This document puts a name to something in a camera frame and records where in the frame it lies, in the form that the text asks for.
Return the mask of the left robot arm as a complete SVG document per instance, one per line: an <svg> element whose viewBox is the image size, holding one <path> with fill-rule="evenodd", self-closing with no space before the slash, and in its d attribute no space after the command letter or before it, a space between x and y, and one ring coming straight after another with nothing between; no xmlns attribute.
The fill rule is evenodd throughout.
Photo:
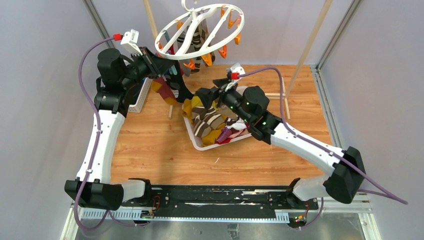
<svg viewBox="0 0 424 240"><path fill-rule="evenodd" d="M127 57L118 49L108 48L97 56L96 96L93 129L87 153L74 180L67 180L65 192L84 208L115 211L122 203L137 202L145 207L154 199L150 180L129 178L111 182L111 166L119 132L130 104L145 78L163 76L174 60L159 57L146 47Z"/></svg>

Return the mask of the white round clip hanger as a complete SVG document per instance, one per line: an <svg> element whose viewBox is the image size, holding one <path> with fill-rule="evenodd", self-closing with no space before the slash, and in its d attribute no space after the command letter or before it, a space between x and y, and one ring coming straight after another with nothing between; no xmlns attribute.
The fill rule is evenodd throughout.
<svg viewBox="0 0 424 240"><path fill-rule="evenodd" d="M185 0L180 4L185 13L164 26L155 38L154 47L160 57L189 60L185 66L194 69L196 58L211 66L213 53L226 59L228 44L240 44L246 21L240 7L214 3L195 8L188 7Z"/></svg>

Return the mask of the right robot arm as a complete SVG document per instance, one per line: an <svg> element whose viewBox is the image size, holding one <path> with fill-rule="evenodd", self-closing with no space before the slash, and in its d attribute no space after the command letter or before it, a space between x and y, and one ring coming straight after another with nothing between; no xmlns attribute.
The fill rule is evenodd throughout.
<svg viewBox="0 0 424 240"><path fill-rule="evenodd" d="M247 130L255 139L286 149L323 171L321 176L296 178L290 183L284 201L291 208L321 197L331 197L342 204L353 201L365 173L359 150L328 145L290 126L268 111L270 100L259 86L247 87L240 94L226 79L215 79L214 83L220 86L195 92L205 107L212 103L227 106L247 123Z"/></svg>

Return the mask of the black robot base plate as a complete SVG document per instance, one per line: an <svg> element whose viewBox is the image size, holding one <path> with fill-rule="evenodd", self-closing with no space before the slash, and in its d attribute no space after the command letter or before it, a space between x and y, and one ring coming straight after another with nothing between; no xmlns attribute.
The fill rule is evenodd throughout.
<svg viewBox="0 0 424 240"><path fill-rule="evenodd" d="M304 214L318 210L316 199L290 205L286 185L160 185L152 186L151 199L127 200L124 207L154 210L155 218L194 220L271 220L276 211Z"/></svg>

